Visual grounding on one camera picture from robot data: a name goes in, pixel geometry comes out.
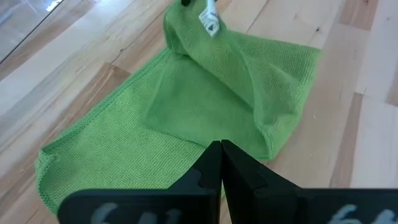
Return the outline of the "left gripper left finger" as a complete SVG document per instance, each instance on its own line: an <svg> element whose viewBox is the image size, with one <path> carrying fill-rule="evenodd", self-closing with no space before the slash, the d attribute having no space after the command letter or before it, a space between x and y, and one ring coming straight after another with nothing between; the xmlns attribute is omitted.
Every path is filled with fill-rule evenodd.
<svg viewBox="0 0 398 224"><path fill-rule="evenodd" d="M64 199L60 223L219 223L221 142L167 189L89 189Z"/></svg>

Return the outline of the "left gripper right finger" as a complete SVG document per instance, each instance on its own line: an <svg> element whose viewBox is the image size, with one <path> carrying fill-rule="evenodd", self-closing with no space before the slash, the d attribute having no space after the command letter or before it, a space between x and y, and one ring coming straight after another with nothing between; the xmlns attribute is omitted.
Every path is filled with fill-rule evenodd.
<svg viewBox="0 0 398 224"><path fill-rule="evenodd" d="M305 189L229 140L223 184L233 223L397 223L396 189Z"/></svg>

